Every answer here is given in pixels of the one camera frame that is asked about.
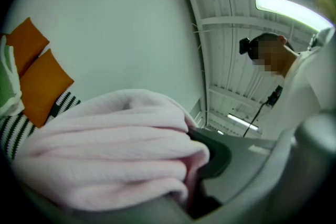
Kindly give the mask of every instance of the folded pink towel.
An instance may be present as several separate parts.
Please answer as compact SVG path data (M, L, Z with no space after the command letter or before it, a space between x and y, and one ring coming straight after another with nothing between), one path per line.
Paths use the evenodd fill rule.
M12 167L26 185L66 207L119 209L173 193L186 204L208 148L172 99L123 90L82 103L36 131Z

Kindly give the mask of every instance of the light fixture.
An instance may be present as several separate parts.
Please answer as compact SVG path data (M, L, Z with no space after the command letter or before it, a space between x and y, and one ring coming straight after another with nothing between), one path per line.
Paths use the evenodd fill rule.
M288 16L317 31L333 27L333 24L321 15L288 0L256 0L256 7L259 10Z
M233 116L233 115L229 114L227 117L230 118L230 119L232 119L232 120L234 120L234 121L236 121L236 122L239 122L242 125L245 125L246 127L250 127L252 130L255 130L255 131L258 130L257 126L255 126L253 124L251 124L251 126L250 126L249 122L244 121L244 120L242 120L240 118L237 118L236 116Z

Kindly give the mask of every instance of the orange pillow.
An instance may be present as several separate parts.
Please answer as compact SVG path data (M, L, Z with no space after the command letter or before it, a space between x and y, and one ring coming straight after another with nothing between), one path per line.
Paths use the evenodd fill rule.
M48 49L20 79L23 113L42 127L55 100L73 83Z
M39 30L33 25L30 18L7 35L7 45L14 47L15 65L19 77L22 77L35 58L49 44Z

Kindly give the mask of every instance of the black and white striped fabric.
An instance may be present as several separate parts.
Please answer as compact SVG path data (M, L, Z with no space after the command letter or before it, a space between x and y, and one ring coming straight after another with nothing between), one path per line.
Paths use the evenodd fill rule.
M72 95L71 92L65 91L52 106L46 124L79 103L80 100L78 98ZM15 154L25 139L37 129L22 112L16 116L0 119L0 146L9 160L15 158Z

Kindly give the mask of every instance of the ceiling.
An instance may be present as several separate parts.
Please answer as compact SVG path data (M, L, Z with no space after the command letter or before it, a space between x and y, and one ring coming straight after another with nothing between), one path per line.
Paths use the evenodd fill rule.
M290 0L318 11L316 0ZM229 113L251 121L260 105L282 84L253 66L247 55L239 54L239 40L262 32L282 34L295 51L304 51L314 31L290 18L255 8L255 0L190 0L195 15L205 72L202 116L208 128L242 136L246 127L227 117ZM247 137L260 137L271 108L264 107Z

